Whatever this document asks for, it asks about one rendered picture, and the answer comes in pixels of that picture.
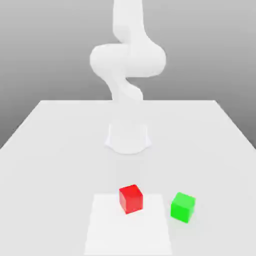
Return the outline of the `small red cube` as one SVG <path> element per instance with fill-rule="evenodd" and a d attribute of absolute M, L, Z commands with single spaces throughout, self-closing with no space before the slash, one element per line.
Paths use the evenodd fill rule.
<path fill-rule="evenodd" d="M 126 214 L 143 209 L 143 194 L 136 184 L 119 189 L 119 203 Z"/>

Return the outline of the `small green cube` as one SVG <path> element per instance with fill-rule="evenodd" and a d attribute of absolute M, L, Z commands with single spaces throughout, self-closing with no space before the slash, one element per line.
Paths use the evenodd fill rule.
<path fill-rule="evenodd" d="M 178 192 L 171 202 L 170 216 L 176 220 L 188 223 L 194 213 L 196 198 Z"/>

